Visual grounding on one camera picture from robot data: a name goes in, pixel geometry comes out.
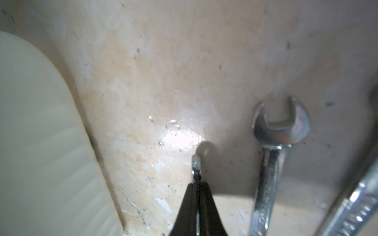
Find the small silver open-end wrench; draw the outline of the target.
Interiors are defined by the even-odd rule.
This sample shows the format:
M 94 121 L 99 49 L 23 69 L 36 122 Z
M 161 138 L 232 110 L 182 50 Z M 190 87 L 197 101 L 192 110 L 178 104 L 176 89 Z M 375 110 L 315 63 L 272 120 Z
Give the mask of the small silver open-end wrench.
M 252 129 L 263 151 L 251 218 L 252 236 L 267 235 L 288 151 L 306 138 L 311 129 L 310 114 L 303 103 L 293 95 L 288 100 L 290 116 L 285 121 L 270 122 L 263 102 L 255 109 Z

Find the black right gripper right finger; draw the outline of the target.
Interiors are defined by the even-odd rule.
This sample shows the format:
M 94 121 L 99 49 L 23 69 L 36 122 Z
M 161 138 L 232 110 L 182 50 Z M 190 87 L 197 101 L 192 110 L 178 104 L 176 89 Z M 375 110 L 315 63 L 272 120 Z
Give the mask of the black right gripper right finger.
M 199 235 L 227 236 L 208 183 L 199 184 Z

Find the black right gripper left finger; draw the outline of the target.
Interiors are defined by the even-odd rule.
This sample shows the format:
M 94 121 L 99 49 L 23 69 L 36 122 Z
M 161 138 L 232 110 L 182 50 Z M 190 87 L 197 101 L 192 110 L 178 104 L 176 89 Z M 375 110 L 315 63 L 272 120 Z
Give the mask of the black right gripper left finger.
M 195 236 L 197 215 L 197 184 L 190 183 L 184 194 L 170 236 Z

